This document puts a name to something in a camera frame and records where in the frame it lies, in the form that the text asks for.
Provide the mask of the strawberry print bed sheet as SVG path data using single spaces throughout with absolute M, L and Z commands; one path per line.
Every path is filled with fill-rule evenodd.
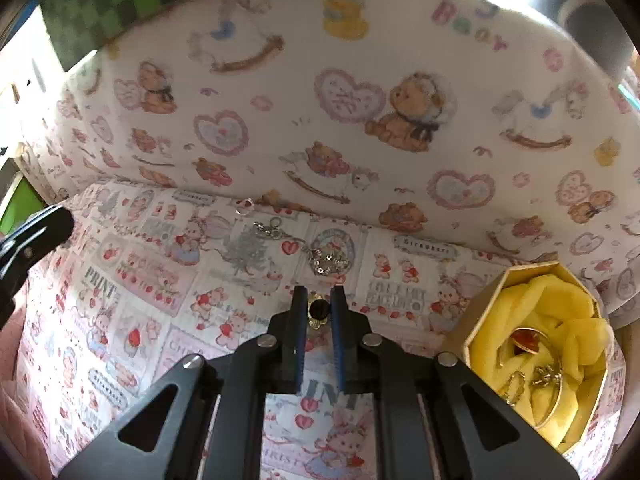
M 437 352 L 471 299 L 521 256 L 322 219 L 297 206 L 100 182 L 68 202 L 67 245 L 29 277 L 16 403 L 59 472 L 184 356 L 224 356 L 263 333 L 295 286 L 346 290 L 406 351 Z M 263 240 L 273 217 L 346 274 L 318 276 L 296 242 Z

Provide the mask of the red gold brooch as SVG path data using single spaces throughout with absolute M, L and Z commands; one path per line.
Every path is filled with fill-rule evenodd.
M 539 353 L 543 336 L 544 334 L 540 330 L 536 330 L 536 328 L 518 327 L 511 333 L 510 341 L 521 352 L 536 356 Z

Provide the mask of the pink quilted blanket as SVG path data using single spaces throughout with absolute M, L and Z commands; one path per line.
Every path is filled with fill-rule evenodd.
M 15 310 L 1 330 L 1 428 L 18 456 L 37 479 L 52 479 L 49 457 L 35 426 L 18 407 L 14 378 L 18 346 L 23 333 L 29 282 L 14 297 Z

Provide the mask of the bear print white pillow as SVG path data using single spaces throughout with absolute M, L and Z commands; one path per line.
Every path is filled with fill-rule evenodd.
M 26 100 L 50 200 L 101 174 L 527 260 L 639 310 L 639 116 L 511 0 L 186 0 Z

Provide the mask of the grey cylindrical cup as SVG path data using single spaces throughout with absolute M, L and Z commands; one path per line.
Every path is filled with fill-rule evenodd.
M 634 44 L 605 0 L 532 0 L 530 5 L 565 30 L 612 81 L 624 79 Z

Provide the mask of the silver keychain charm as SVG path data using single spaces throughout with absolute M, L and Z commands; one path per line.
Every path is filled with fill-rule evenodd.
M 302 238 L 295 237 L 285 232 L 281 228 L 281 220 L 273 217 L 268 223 L 254 221 L 253 229 L 255 234 L 263 240 L 274 240 L 282 242 L 296 242 L 299 249 L 306 257 L 308 266 L 314 275 L 330 276 L 338 274 L 346 274 L 352 265 L 352 259 L 341 248 L 320 246 L 314 247 L 305 242 Z

